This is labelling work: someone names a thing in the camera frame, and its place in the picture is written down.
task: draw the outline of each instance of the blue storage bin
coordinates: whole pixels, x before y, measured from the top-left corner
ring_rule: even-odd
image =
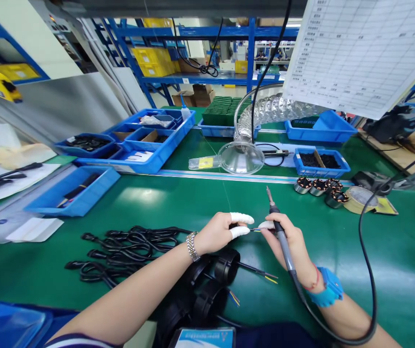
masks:
[[[290,121],[285,122],[285,127],[289,139],[314,142],[345,143],[357,133],[333,110],[323,112],[312,128],[295,128]]]
[[[83,158],[99,158],[105,155],[106,153],[108,153],[111,150],[112,146],[115,144],[115,140],[110,135],[107,135],[107,134],[82,133],[77,136],[80,136],[80,135],[95,136],[97,138],[107,139],[109,140],[109,143],[91,152],[88,152],[79,147],[67,146],[66,140],[61,141],[60,143],[56,143],[54,144],[54,146],[56,146],[57,148],[60,148],[62,151],[64,151],[68,155],[83,157]]]
[[[114,159],[76,159],[75,163],[78,165],[103,165],[113,166],[117,170],[123,173],[142,173],[142,174],[156,174],[164,163],[169,159],[170,155],[174,152],[177,146],[181,143],[183,138],[188,134],[189,130],[194,126],[195,111],[191,111],[191,116],[188,117],[176,130],[157,130],[158,133],[162,132],[165,135],[170,134],[169,137],[163,143],[146,143],[141,141],[134,141],[128,139],[121,145],[125,147],[125,152],[121,153],[119,158]],[[153,131],[154,129],[148,129],[146,126],[142,127],[142,130]],[[137,134],[132,134],[131,138],[136,139]],[[129,156],[136,152],[148,151],[148,146],[153,146],[155,149],[153,155],[146,162],[135,162],[126,160]]]
[[[344,157],[336,150],[325,150],[317,149],[319,155],[333,155],[336,162],[340,165],[340,169],[330,169],[330,168],[318,168],[318,167],[307,167],[302,163],[301,154],[312,154],[314,149],[308,148],[296,148],[294,150],[294,164],[296,165],[296,170],[300,176],[320,176],[320,177],[330,177],[330,178],[339,178],[344,173],[350,172],[351,168],[347,164]]]
[[[219,137],[219,138],[233,138],[235,135],[235,128],[231,126],[207,126],[204,125],[204,120],[201,119],[198,123],[198,127],[201,128],[202,135],[205,137]],[[254,139],[260,130],[260,125],[254,130]]]
[[[121,140],[114,134],[114,132],[122,132],[122,133],[131,133],[140,129],[143,125],[136,124],[136,123],[123,123],[115,125],[114,127],[106,130],[103,134],[109,135],[112,137],[116,142],[121,142]]]
[[[152,128],[146,128],[143,127],[139,130],[137,130],[136,132],[134,132],[131,136],[129,136],[123,143],[122,143],[122,147],[126,150],[126,151],[132,151],[135,149],[135,147],[137,146],[137,148],[140,151],[150,151],[150,152],[155,152],[157,151],[157,149],[160,148],[160,146],[163,143],[150,143],[150,142],[144,142],[141,141],[141,139],[143,139],[144,137],[146,137],[147,135],[149,135],[151,132],[156,131],[158,136],[162,135],[162,136],[166,136],[167,139],[164,141],[164,143],[166,141],[169,140],[170,136],[172,134],[174,134],[174,130],[155,130]]]
[[[77,188],[93,173],[101,175],[65,208],[56,208],[63,201],[65,194]],[[119,178],[120,174],[112,167],[79,167],[24,210],[47,216],[84,216]]]
[[[45,313],[0,303],[0,347],[29,347],[47,322]]]

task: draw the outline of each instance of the brushless motor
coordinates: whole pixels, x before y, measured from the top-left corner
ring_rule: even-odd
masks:
[[[328,194],[331,193],[333,190],[341,191],[343,189],[343,185],[339,182],[339,180],[336,180],[333,178],[330,178],[327,180],[327,185],[328,185],[328,189],[327,189]]]
[[[305,177],[300,177],[297,182],[294,184],[294,190],[297,193],[305,194],[309,192],[310,188],[312,187],[312,181]]]
[[[321,196],[328,188],[326,181],[322,179],[315,179],[310,188],[310,194],[318,197]]]
[[[327,206],[338,209],[349,200],[349,197],[341,190],[332,190],[325,198]]]

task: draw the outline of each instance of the power cord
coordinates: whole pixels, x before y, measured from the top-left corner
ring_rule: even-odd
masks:
[[[212,61],[212,55],[214,54],[214,51],[215,51],[215,47],[217,46],[218,38],[220,37],[220,32],[222,30],[223,18],[220,21],[220,27],[218,29],[217,37],[215,38],[214,48],[211,50],[211,55],[209,57],[209,63],[207,63],[207,65],[199,64],[198,62],[196,62],[194,59],[192,59],[190,57],[188,57],[188,59],[185,59],[181,55],[180,49],[178,48],[177,27],[175,26],[175,21],[174,21],[173,18],[172,18],[172,24],[173,24],[173,31],[175,33],[175,46],[177,47],[178,55],[183,59],[183,61],[186,64],[188,64],[190,67],[199,70],[199,72],[202,73],[202,74],[208,74],[208,75],[210,75],[212,77],[217,77],[218,76],[218,70],[217,70],[217,68],[214,65],[211,64],[211,61]],[[197,66],[191,64],[190,60],[193,61],[195,64],[197,64]]]
[[[273,50],[274,52],[278,52],[278,48],[280,47],[281,40],[283,39],[283,35],[284,35],[285,29],[286,29],[286,25],[288,24],[289,13],[291,12],[291,4],[292,4],[292,0],[288,0],[288,7],[286,8],[285,20],[284,20],[283,25],[281,27],[280,36],[278,37],[278,41],[276,42],[275,49]],[[268,61],[267,65],[265,66],[265,70],[264,70],[262,76],[259,79],[259,82],[257,84],[256,91],[254,93],[254,97],[252,98],[252,110],[251,110],[251,141],[252,141],[253,144],[254,144],[254,108],[256,106],[257,92],[259,91],[260,85],[262,84],[262,81],[264,80],[265,74],[267,73],[267,71],[269,70],[269,67],[272,64],[273,56],[274,55],[272,55],[272,53],[270,52],[269,61]]]

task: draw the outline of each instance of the yellow wire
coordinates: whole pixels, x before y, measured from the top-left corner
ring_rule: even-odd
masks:
[[[269,280],[269,281],[271,281],[271,282],[273,282],[273,283],[275,283],[275,284],[278,284],[276,281],[274,281],[272,278],[269,278],[269,277],[267,277],[266,275],[264,276],[265,277],[265,279],[267,279],[267,280]]]

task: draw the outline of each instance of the white paper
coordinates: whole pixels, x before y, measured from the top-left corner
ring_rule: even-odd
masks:
[[[21,242],[44,242],[47,240],[64,222],[58,218],[38,218],[33,217],[25,224],[6,237],[14,243]]]
[[[40,168],[22,172],[27,176],[26,178],[13,179],[12,183],[0,186],[0,199],[9,197],[17,192],[29,188],[41,179],[50,175],[54,170],[56,170],[59,167],[60,164],[44,164]],[[8,170],[0,168],[0,175],[8,172]]]
[[[415,83],[415,0],[308,0],[284,95],[379,119]]]
[[[259,146],[259,149],[261,150],[276,150],[273,146],[267,146],[268,144],[275,145],[281,150],[288,150],[289,152],[292,152],[288,155],[288,157],[285,157],[285,160],[281,164],[281,167],[290,167],[295,168],[296,165],[294,164],[294,153],[296,152],[296,148],[311,148],[315,149],[315,146],[310,145],[294,145],[294,144],[282,144],[282,143],[267,143],[266,145],[260,145],[260,143],[256,143],[257,146]],[[278,165],[281,162],[281,157],[266,157],[265,163],[270,165]]]

